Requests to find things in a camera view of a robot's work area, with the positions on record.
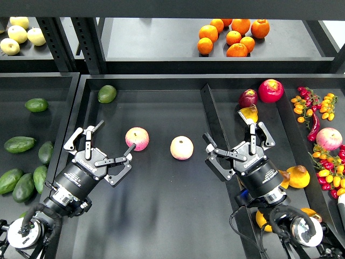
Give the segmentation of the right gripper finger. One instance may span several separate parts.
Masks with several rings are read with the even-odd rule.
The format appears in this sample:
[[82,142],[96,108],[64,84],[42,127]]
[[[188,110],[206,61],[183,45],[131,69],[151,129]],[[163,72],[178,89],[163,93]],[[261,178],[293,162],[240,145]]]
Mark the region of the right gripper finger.
[[245,141],[249,143],[250,155],[257,154],[257,147],[261,147],[265,151],[275,146],[273,137],[261,121],[247,125],[245,129]]
[[224,168],[220,162],[226,159],[246,162],[247,156],[234,151],[226,151],[218,148],[214,139],[208,132],[204,133],[202,137],[206,142],[205,151],[208,154],[205,159],[206,165],[215,173],[220,181],[225,182],[231,180],[232,176],[235,174],[235,170],[232,167],[230,169]]

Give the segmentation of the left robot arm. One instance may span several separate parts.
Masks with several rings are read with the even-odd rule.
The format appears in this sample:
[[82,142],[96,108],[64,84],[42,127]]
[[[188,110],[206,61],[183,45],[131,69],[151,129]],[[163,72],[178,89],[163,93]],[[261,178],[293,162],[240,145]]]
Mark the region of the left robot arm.
[[73,159],[50,183],[51,190],[43,203],[35,203],[21,217],[12,223],[1,220],[1,255],[8,247],[13,247],[24,258],[44,258],[50,243],[60,236],[63,217],[76,217],[89,211],[92,201],[90,192],[101,181],[106,180],[115,187],[131,170],[131,144],[121,157],[109,158],[100,149],[92,146],[94,133],[103,126],[86,129],[77,128],[63,148],[73,155]]

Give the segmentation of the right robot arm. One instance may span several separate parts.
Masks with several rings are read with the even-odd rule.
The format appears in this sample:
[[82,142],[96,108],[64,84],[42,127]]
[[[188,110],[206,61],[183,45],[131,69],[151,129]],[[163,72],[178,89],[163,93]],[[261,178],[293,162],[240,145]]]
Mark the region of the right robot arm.
[[309,258],[307,247],[315,247],[320,258],[344,258],[344,246],[324,222],[290,206],[281,186],[283,176],[265,154],[275,146],[265,124],[246,118],[242,112],[239,115],[246,123],[244,140],[227,151],[204,133],[208,154],[205,163],[221,181],[238,177],[244,187],[235,197],[238,207],[257,208],[262,213],[266,222],[260,231],[271,226],[287,258]]

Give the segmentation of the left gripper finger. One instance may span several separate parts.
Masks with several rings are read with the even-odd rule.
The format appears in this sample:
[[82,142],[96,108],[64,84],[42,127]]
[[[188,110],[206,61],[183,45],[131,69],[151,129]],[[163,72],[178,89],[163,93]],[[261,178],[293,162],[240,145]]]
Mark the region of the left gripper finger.
[[[94,163],[96,171],[94,172],[94,180],[100,181],[105,179],[112,187],[116,187],[131,170],[132,166],[130,162],[133,159],[131,151],[136,148],[136,144],[132,144],[123,154],[122,157],[110,158],[105,157],[103,160],[96,161]],[[108,169],[111,167],[122,166],[117,174],[109,174]]]
[[73,155],[77,154],[77,149],[75,147],[75,141],[82,136],[85,136],[85,159],[90,160],[92,154],[92,137],[94,133],[101,129],[104,125],[104,120],[101,120],[96,126],[88,126],[86,129],[78,127],[70,138],[63,145],[63,149]]

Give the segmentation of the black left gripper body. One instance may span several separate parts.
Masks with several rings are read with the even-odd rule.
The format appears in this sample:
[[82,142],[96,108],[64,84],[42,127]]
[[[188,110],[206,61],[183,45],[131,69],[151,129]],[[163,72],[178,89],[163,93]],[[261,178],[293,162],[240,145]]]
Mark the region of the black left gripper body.
[[83,200],[107,174],[107,166],[95,165],[104,159],[108,157],[98,148],[92,149],[90,160],[85,158],[85,150],[79,151],[75,154],[75,162],[71,161],[66,165],[56,176],[55,183],[78,200]]

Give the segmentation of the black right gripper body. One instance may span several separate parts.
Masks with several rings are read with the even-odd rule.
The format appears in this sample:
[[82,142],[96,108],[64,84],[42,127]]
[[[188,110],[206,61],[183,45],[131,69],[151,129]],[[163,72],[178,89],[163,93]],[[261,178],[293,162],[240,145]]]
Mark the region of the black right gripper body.
[[250,153],[249,142],[241,142],[235,147],[235,153],[246,157],[246,161],[235,160],[233,170],[252,198],[263,198],[266,202],[279,202],[284,194],[280,189],[283,176],[273,162],[264,154],[261,146]]

